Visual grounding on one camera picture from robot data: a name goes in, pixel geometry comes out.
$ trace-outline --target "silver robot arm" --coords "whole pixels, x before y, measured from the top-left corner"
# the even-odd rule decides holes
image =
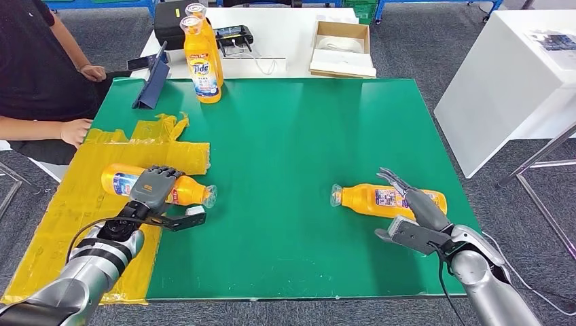
[[[425,255],[436,252],[445,257],[483,325],[541,325],[511,285],[505,260],[486,239],[467,226],[450,223],[428,195],[392,171],[380,168],[377,176],[404,197],[416,218],[398,216],[388,230],[376,230],[377,236]]]
[[[153,166],[135,183],[131,201],[117,217],[96,224],[71,250],[58,278],[22,302],[0,310],[0,326],[84,326],[144,243],[142,223],[172,231],[203,224],[206,213],[162,216],[170,190],[182,173]]]

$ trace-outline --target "yellow tape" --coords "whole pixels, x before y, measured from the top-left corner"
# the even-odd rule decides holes
[[[26,299],[52,282],[62,270],[66,250],[74,234],[84,225],[113,217],[127,198],[107,194],[100,177],[112,163],[148,167],[169,165],[189,175],[203,175],[209,166],[208,143],[178,142],[188,118],[159,115],[158,121],[138,122],[132,139],[121,130],[103,132],[92,129],[78,149],[66,176],[58,186],[32,242],[0,302],[11,304]],[[132,260],[114,288],[104,295],[102,304],[145,304],[152,275],[160,228],[142,225],[144,246]]]

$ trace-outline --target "white cable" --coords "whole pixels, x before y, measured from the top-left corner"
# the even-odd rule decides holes
[[[526,283],[526,281],[520,276],[520,274],[518,274],[518,271],[516,271],[514,269],[514,267],[512,267],[512,265],[510,265],[510,262],[508,261],[508,259],[506,259],[506,256],[504,256],[504,253],[502,252],[502,249],[500,249],[500,246],[498,245],[498,243],[496,242],[496,240],[494,240],[494,238],[492,236],[490,236],[490,234],[487,234],[485,232],[482,232],[483,235],[489,237],[489,239],[496,245],[496,248],[498,249],[498,251],[500,252],[500,255],[502,255],[502,258],[504,258],[504,261],[506,262],[506,265],[508,265],[508,267],[510,268],[510,270],[512,272],[514,272],[514,274],[516,274],[516,276],[518,277],[518,279],[520,280],[520,282],[522,282],[522,284],[528,288],[529,290],[531,290],[532,292],[536,293],[539,297],[541,297],[542,299],[544,299],[544,301],[546,301],[550,306],[554,307],[554,309],[556,309],[557,311],[567,315],[567,316],[576,316],[576,311],[574,312],[565,312],[562,309],[560,309],[559,307],[557,307],[557,305],[553,304],[547,297],[545,297],[544,295],[540,294],[538,291],[534,290],[530,285],[528,285],[528,283]]]
[[[245,49],[243,47],[239,47],[236,45],[236,40],[233,39],[232,40],[232,44],[234,44],[235,48],[241,49],[242,51],[244,51]],[[272,64],[270,65],[270,67],[268,68],[268,70],[265,72],[264,69],[262,69],[262,67],[260,66],[260,62],[258,62],[258,59],[263,59],[263,57],[260,58],[256,58],[255,56],[253,56],[250,53],[246,53],[246,52],[240,52],[240,53],[234,53],[234,54],[229,54],[229,56],[235,56],[235,55],[244,55],[244,56],[248,56],[252,59],[254,59],[254,62],[256,62],[256,67],[258,67],[258,69],[260,70],[261,73],[263,73],[264,75],[272,75],[272,73],[274,72],[275,68],[276,68],[276,60],[272,60]]]

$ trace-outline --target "green table mat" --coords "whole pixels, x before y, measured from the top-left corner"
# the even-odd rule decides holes
[[[374,235],[390,219],[330,206],[333,183],[380,183],[379,166],[443,192],[448,217],[479,229],[411,79],[232,79],[213,105],[168,80],[155,110],[131,109],[142,85],[115,81],[93,126],[130,135],[137,120],[185,112],[179,140],[211,143],[195,179],[219,189],[204,225],[163,232],[149,300],[442,294],[435,255]]]

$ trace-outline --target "detergent bottle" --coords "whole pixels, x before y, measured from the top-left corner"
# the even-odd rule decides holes
[[[433,190],[422,191],[446,214],[448,205],[446,197],[442,193]],[[340,205],[350,207],[360,214],[391,219],[396,215],[402,215],[414,220],[414,213],[408,208],[408,203],[394,187],[386,185],[361,183],[350,188],[333,185],[330,204],[334,207]]]
[[[138,166],[112,164],[102,172],[102,187],[109,194],[129,196],[142,172],[144,168]],[[216,186],[205,187],[191,177],[182,176],[176,180],[166,202],[182,206],[203,204],[207,208],[212,208],[216,202],[216,195]]]
[[[218,75],[218,86],[222,88],[224,84],[224,74],[222,72],[222,62],[220,61],[220,54],[218,53],[218,45],[216,44],[216,34],[212,26],[206,19],[206,7],[201,3],[191,3],[186,6],[186,16],[194,16],[202,21],[202,34],[211,42],[211,47],[214,50],[214,58],[216,60],[216,69]]]
[[[202,33],[202,20],[188,16],[182,19],[180,27],[186,35],[184,55],[198,100],[206,104],[220,101],[222,93],[218,86],[215,51]]]

